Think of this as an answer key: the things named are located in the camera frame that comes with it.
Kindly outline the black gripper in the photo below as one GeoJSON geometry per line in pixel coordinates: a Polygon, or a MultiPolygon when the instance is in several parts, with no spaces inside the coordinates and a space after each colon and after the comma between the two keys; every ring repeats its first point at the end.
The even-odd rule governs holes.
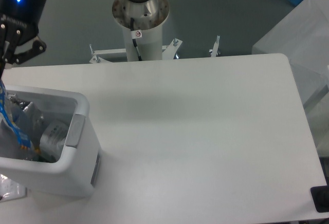
{"type": "Polygon", "coordinates": [[[44,53],[47,45],[37,35],[46,0],[1,0],[1,77],[5,68],[21,65],[44,53]],[[30,49],[11,53],[9,40],[20,30],[19,46],[32,40],[30,49]]]}

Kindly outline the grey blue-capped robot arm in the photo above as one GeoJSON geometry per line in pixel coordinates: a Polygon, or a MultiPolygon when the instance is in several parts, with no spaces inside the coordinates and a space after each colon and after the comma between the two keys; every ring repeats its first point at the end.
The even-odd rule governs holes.
{"type": "MultiPolygon", "coordinates": [[[[1,0],[1,71],[42,54],[39,21],[47,0],[1,0]]],[[[129,0],[144,3],[148,0],[129,0]]]]}

